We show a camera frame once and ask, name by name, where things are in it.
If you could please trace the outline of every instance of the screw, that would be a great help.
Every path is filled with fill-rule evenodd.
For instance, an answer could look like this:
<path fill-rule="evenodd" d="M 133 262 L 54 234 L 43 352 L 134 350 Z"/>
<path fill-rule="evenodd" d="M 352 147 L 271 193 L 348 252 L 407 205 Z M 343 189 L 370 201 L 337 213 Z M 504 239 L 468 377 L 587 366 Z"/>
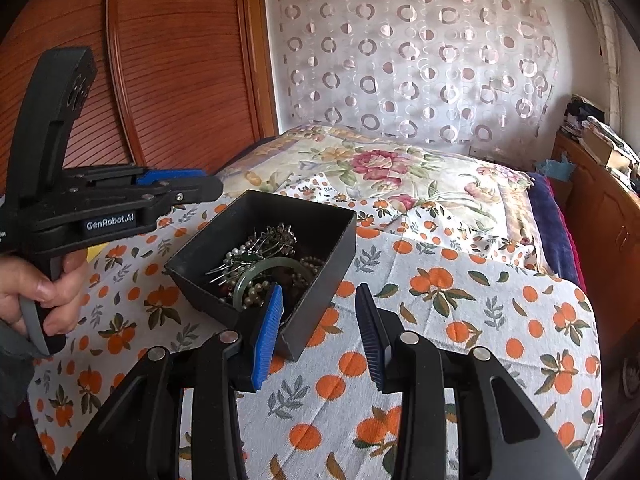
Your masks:
<path fill-rule="evenodd" d="M 146 356 L 150 361 L 159 361 L 160 359 L 163 359 L 165 355 L 166 351 L 161 346 L 154 346 L 146 353 Z"/>
<path fill-rule="evenodd" d="M 222 334 L 220 334 L 220 341 L 229 345 L 238 341 L 239 337 L 240 336 L 238 335 L 238 332 L 235 332 L 233 330 L 225 330 Z"/>
<path fill-rule="evenodd" d="M 474 357 L 479 361 L 488 361 L 491 359 L 491 352 L 483 346 L 477 346 L 473 350 Z"/>
<path fill-rule="evenodd" d="M 405 345 L 415 345 L 418 344 L 418 335 L 415 332 L 402 332 L 400 334 L 400 341 L 402 341 Z"/>

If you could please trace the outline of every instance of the circle pattern curtain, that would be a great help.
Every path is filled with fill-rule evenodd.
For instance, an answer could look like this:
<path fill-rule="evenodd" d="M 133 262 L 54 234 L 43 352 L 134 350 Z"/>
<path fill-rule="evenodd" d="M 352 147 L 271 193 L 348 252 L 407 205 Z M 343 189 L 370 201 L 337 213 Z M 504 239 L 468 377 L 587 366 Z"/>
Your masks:
<path fill-rule="evenodd" d="M 531 0 L 269 0 L 284 126 L 526 158 L 557 48 Z"/>

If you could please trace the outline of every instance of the bed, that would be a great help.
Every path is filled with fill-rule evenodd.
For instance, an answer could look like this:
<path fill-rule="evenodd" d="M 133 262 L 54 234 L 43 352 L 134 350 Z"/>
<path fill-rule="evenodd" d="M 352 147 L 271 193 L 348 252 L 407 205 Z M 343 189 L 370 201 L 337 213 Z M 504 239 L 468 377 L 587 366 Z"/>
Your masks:
<path fill-rule="evenodd" d="M 389 477 L 400 398 L 382 396 L 369 379 L 354 316 L 360 282 L 437 346 L 490 348 L 586 474 L 599 416 L 598 339 L 575 283 L 579 264 L 566 251 L 548 258 L 545 236 L 562 230 L 536 222 L 555 205 L 543 180 L 328 126 L 287 132 L 220 177 L 225 194 L 216 202 L 174 208 L 155 232 L 113 242 L 92 261 L 81 322 L 62 352 L 38 363 L 29 391 L 55 466 L 147 348 L 196 347 L 222 328 L 189 306 L 162 266 L 244 190 L 258 189 L 352 208 L 358 236 L 356 259 L 299 361 L 275 356 L 263 389 L 238 399 L 250 478 Z M 187 391 L 185 479 L 190 399 Z M 456 478 L 456 415 L 447 399 L 447 464 Z"/>

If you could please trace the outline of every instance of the jade bangle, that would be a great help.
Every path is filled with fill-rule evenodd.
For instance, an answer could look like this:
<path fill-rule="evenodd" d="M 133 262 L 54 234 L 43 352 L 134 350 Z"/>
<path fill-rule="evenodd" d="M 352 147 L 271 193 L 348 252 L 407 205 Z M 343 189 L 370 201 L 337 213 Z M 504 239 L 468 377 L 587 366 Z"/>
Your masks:
<path fill-rule="evenodd" d="M 313 281 L 312 272 L 302 265 L 299 261 L 293 258 L 286 258 L 284 256 L 277 256 L 275 258 L 267 258 L 261 260 L 251 267 L 249 267 L 240 277 L 234 288 L 233 307 L 238 312 L 242 312 L 242 295 L 249 286 L 249 282 L 254 279 L 258 274 L 274 267 L 287 267 L 293 269 L 296 272 L 302 274 L 307 283 L 311 284 Z"/>

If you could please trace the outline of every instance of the finger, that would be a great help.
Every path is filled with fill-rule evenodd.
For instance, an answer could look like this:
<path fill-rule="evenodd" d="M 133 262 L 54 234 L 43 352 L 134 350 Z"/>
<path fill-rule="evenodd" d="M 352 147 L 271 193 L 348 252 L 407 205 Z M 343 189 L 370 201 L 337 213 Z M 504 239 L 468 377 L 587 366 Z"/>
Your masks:
<path fill-rule="evenodd" d="M 8 325 L 17 322 L 22 317 L 20 301 L 15 294 L 0 294 L 0 319 Z"/>
<path fill-rule="evenodd" d="M 35 301 L 56 297 L 53 283 L 29 262 L 16 256 L 0 257 L 0 290 L 5 295 L 20 294 Z"/>
<path fill-rule="evenodd" d="M 52 309 L 42 325 L 44 332 L 47 335 L 71 332 L 78 324 L 81 303 L 82 294 L 78 293 L 71 302 Z"/>
<path fill-rule="evenodd" d="M 62 258 L 62 270 L 66 273 L 73 272 L 80 267 L 83 262 L 86 262 L 86 249 L 80 249 L 79 251 L 66 254 L 65 257 Z"/>
<path fill-rule="evenodd" d="M 27 337 L 27 326 L 25 325 L 23 318 L 20 318 L 18 321 L 16 321 L 15 323 L 12 323 L 10 326 L 18 334 L 22 334 L 23 336 Z"/>
<path fill-rule="evenodd" d="M 52 308 L 71 302 L 73 298 L 78 295 L 78 292 L 84 290 L 88 272 L 89 264 L 85 260 L 80 263 L 77 269 L 68 274 L 63 274 L 62 277 L 53 284 L 56 289 L 55 297 L 50 301 L 42 303 L 41 306 L 44 308 Z"/>

